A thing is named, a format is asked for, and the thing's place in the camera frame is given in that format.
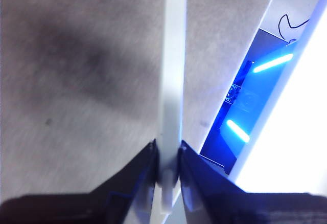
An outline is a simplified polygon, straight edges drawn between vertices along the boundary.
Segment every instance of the bright white light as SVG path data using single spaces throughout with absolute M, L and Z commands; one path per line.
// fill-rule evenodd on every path
M 264 70 L 266 70 L 268 68 L 271 68 L 271 67 L 274 67 L 276 65 L 279 65 L 279 64 L 285 63 L 287 61 L 290 61 L 292 58 L 293 58 L 293 54 L 284 55 L 284 56 L 282 56 L 280 58 L 274 59 L 274 60 L 272 60 L 270 62 L 267 62 L 267 63 L 264 63 L 262 65 L 257 66 L 256 68 L 254 68 L 253 72 L 257 73 L 257 72 L 264 71 Z
M 294 61 L 251 132 L 252 143 L 229 175 L 247 192 L 327 196 L 326 22 L 327 0 L 320 0 L 294 49 Z
M 246 143 L 249 142 L 250 136 L 246 132 L 244 132 L 244 130 L 241 129 L 239 125 L 237 125 L 232 120 L 227 120 L 227 125 L 231 130 L 233 130 L 235 134 L 237 134 L 238 137 L 240 137 L 242 141 Z

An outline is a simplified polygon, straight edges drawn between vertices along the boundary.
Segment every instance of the wire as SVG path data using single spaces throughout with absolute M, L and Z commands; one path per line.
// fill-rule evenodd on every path
M 282 22 L 282 19 L 283 19 L 285 16 L 286 16 L 286 19 L 287 19 L 287 23 L 288 23 L 288 25 L 289 25 L 289 27 L 290 27 L 291 29 L 299 28 L 299 27 L 303 26 L 305 23 L 307 23 L 307 22 L 309 21 L 309 19 L 308 19 L 308 20 L 304 21 L 302 24 L 300 24 L 300 25 L 298 25 L 298 26 L 291 26 L 290 19 L 288 18 L 288 15 L 287 15 L 287 14 L 284 14 L 284 15 L 280 18 L 279 23 L 278 23 L 278 31 L 279 31 L 279 34 L 281 35 L 282 39 L 284 39 L 284 40 L 285 40 L 285 38 L 283 37 L 283 35 L 282 35 L 282 33 L 281 33 L 281 22 Z

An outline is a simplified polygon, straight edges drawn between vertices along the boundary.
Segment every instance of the gray carpet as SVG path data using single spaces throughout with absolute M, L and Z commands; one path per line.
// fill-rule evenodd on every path
M 269 1 L 188 0 L 183 138 L 196 150 Z M 155 138 L 163 4 L 2 0 L 1 201 L 89 191 Z

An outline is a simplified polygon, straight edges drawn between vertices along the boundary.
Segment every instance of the white vertical post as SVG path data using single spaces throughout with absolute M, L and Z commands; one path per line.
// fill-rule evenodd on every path
M 159 91 L 158 184 L 164 212 L 172 207 L 178 178 L 177 153 L 182 134 L 186 0 L 165 0 L 165 28 Z

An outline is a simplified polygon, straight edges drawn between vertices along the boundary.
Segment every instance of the glowing light bar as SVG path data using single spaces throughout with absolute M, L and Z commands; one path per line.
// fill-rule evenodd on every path
M 250 136 L 246 132 L 244 132 L 244 130 L 241 129 L 239 125 L 237 125 L 232 120 L 227 120 L 227 125 L 231 130 L 233 130 L 235 134 L 237 134 L 238 137 L 240 137 L 242 141 L 246 143 L 249 142 Z
M 287 61 L 290 61 L 292 58 L 293 58 L 293 54 L 284 55 L 284 56 L 282 56 L 280 58 L 274 59 L 274 60 L 272 60 L 270 62 L 267 62 L 267 63 L 264 63 L 262 65 L 257 66 L 256 68 L 254 68 L 253 72 L 257 73 L 257 72 L 264 71 L 264 70 L 266 70 L 268 68 L 271 68 L 271 67 L 274 67 L 276 65 L 279 65 L 279 64 L 285 63 Z

